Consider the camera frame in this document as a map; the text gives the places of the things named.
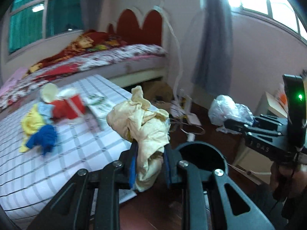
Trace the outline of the right hand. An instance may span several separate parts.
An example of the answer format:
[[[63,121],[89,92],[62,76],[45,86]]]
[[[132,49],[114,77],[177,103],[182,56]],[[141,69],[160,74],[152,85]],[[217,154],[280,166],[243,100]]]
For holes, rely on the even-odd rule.
[[[294,170],[290,167],[271,165],[270,187],[275,191],[282,181],[286,182],[287,197],[292,198],[300,195],[306,188],[306,165],[298,165]]]

